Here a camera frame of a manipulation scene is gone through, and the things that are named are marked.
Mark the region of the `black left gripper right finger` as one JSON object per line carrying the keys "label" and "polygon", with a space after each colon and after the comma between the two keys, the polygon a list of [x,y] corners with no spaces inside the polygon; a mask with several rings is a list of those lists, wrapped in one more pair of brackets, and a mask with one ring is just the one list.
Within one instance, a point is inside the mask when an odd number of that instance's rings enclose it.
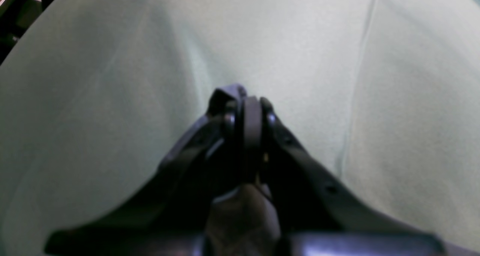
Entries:
{"label": "black left gripper right finger", "polygon": [[433,235],[372,210],[318,163],[266,98],[244,101],[244,180],[267,184],[276,256],[446,256]]}

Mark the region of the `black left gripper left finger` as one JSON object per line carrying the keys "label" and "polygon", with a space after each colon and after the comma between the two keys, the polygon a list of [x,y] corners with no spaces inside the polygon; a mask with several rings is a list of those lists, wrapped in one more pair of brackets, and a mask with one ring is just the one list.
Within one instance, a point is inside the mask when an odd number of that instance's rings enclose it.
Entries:
{"label": "black left gripper left finger", "polygon": [[58,230],[49,256],[211,256],[205,233],[211,202],[238,184],[235,139],[241,102],[209,109],[206,120],[118,208],[83,226]]}

